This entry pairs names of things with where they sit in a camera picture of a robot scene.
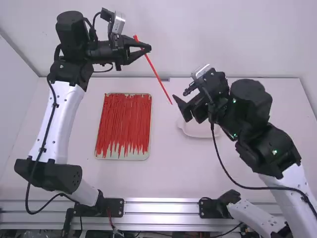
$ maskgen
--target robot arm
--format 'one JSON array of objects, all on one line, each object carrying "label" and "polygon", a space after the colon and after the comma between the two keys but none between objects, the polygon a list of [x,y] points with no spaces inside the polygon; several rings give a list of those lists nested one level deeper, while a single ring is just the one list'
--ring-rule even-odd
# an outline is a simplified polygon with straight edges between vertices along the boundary
[{"label": "robot arm", "polygon": [[[82,179],[80,166],[67,164],[72,125],[94,72],[93,64],[114,63],[116,70],[121,70],[122,65],[131,64],[150,52],[151,46],[121,35],[125,23],[123,14],[103,8],[100,17],[109,22],[107,41],[98,41],[94,26],[80,12],[68,11],[57,17],[56,31],[61,44],[56,48],[47,76],[51,91],[44,119],[28,158],[17,159],[14,165],[14,170],[28,181],[26,209],[29,214],[40,212],[31,212],[27,205],[32,184],[48,191],[61,191],[80,203],[81,208],[91,208],[90,216],[107,216],[108,204],[103,193]],[[85,22],[90,25],[89,33]],[[130,52],[130,47],[143,50]]]},{"label": "robot arm", "polygon": [[278,238],[281,231],[283,234],[289,233],[283,218],[272,216],[244,198],[236,203],[229,203],[227,209],[234,219],[247,224],[263,238],[271,238],[272,234]]},{"label": "robot arm", "polygon": [[[258,81],[250,79],[237,80],[229,88],[225,74],[216,72],[209,64],[192,73],[192,78],[194,82],[185,89],[183,96],[197,88],[199,94],[187,103],[173,95],[185,121],[194,117],[202,123],[208,119],[212,130],[215,123],[220,125],[229,139],[236,141],[240,158],[259,174],[268,187],[250,188],[235,184],[246,189],[270,189],[293,236],[315,237],[316,199],[308,186],[301,156],[292,139],[268,122],[271,95]],[[249,225],[254,214],[248,220],[245,211],[233,208],[228,207],[232,216]]]}]

